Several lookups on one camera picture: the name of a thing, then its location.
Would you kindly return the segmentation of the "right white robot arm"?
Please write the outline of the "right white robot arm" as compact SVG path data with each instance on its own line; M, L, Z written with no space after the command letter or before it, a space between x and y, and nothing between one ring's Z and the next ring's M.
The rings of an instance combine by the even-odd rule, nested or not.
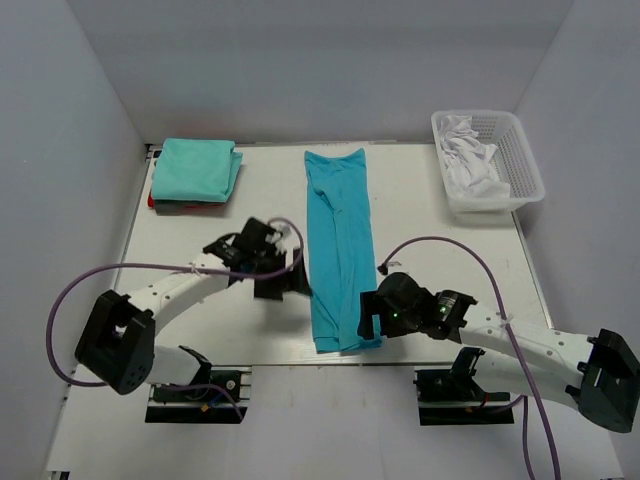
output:
M488 394L532 395L568 406L606 430L628 433L639 403L639 361L624 338L529 324L509 326L472 296L435 294L405 273L392 273L360 296L358 334L424 334L460 350L448 370L417 374L426 404L482 402Z

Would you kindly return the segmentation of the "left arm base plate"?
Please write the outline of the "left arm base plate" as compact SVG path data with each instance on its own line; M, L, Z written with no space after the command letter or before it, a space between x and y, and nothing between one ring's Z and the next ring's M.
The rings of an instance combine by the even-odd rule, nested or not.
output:
M206 388L176 390L152 386L146 407L148 424L240 424L247 413L252 369L214 367L198 377Z

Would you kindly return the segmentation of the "blue t-shirt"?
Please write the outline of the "blue t-shirt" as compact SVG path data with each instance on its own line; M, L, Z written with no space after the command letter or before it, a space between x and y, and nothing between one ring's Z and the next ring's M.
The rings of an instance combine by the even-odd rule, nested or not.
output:
M307 151L304 164L316 352L378 348L378 322L371 339L358 334L360 295L377 288L365 150L334 158Z

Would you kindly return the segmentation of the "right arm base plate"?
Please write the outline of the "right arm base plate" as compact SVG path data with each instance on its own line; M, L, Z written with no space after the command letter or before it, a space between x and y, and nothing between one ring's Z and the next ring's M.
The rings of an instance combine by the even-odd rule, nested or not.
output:
M417 369L416 388L421 426L491 426L514 424L511 395L486 392L470 376L447 369Z

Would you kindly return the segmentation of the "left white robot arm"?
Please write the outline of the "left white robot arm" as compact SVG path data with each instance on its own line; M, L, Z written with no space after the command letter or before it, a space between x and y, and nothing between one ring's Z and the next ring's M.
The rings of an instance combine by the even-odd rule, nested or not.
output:
M187 346L158 346L156 336L195 304L245 280L253 282L256 299L280 301L288 292L311 296L304 248L294 248L293 259L286 259L285 239L298 231L282 217L251 217L241 231L219 237L189 264L163 266L166 277L133 292L101 294L76 360L120 395L149 384L202 398L213 386L211 362Z

